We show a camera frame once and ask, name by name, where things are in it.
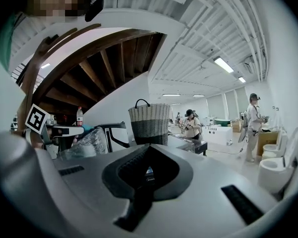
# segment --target vent slot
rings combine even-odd
[[[221,188],[247,225],[263,216],[263,213],[234,185]]]
[[[59,173],[63,177],[63,176],[67,176],[67,175],[70,175],[70,174],[77,173],[77,172],[82,171],[82,170],[84,170],[84,168],[80,165],[77,165],[77,166],[74,166],[74,167],[61,169],[61,170],[59,170]]]

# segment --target white pants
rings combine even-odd
[[[250,161],[253,159],[252,151],[254,150],[258,139],[258,133],[254,136],[252,130],[248,130],[248,144],[246,149],[246,160]]]

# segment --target cardboard box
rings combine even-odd
[[[263,146],[277,143],[278,132],[260,132],[258,135],[257,155],[263,155]]]
[[[233,122],[232,124],[233,132],[240,132],[242,129],[242,123],[240,120]]]

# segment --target plastic bottle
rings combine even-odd
[[[81,110],[81,107],[78,107],[78,111],[76,114],[76,125],[77,126],[83,125],[83,111]]]

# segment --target handle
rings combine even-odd
[[[137,102],[136,102],[135,109],[137,109],[138,101],[144,101],[144,102],[147,103],[147,106],[150,107],[150,104],[149,104],[147,101],[145,101],[144,99],[139,99],[139,100],[137,100]]]

